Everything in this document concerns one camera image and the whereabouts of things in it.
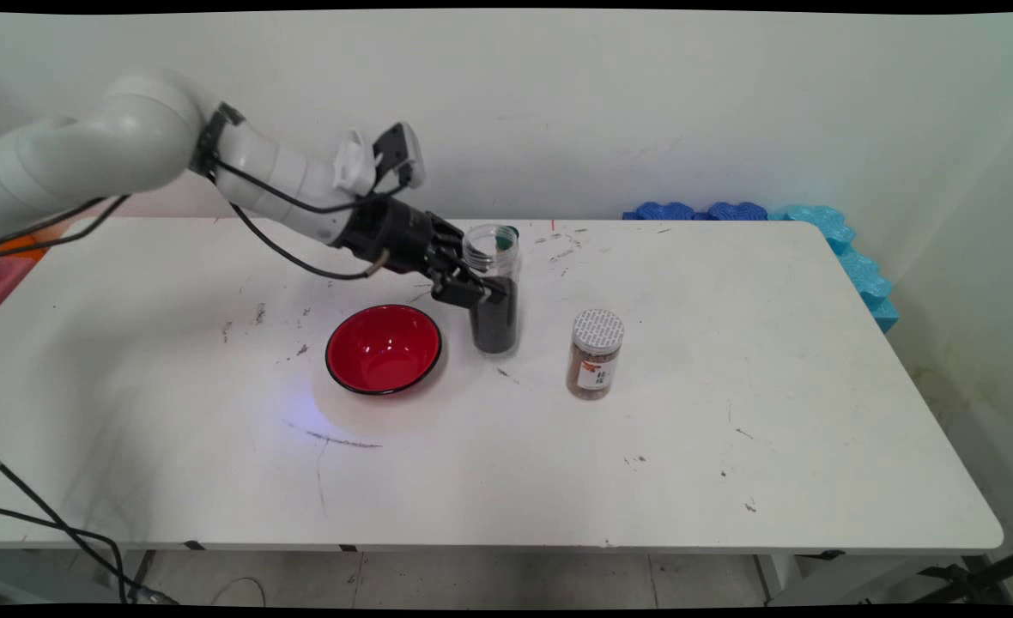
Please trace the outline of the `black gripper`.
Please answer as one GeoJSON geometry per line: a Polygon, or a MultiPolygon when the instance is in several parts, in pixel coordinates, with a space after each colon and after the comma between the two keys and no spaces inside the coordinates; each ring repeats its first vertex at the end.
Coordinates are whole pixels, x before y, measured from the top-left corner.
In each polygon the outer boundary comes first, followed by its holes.
{"type": "Polygon", "coordinates": [[[462,230],[438,215],[394,198],[380,198],[354,208],[335,246],[373,264],[386,254],[385,271],[425,275],[431,297],[440,304],[464,309],[484,302],[499,304],[506,298],[506,286],[469,269],[460,259],[463,238],[462,230]],[[428,259],[432,250],[451,257],[428,259]]]}

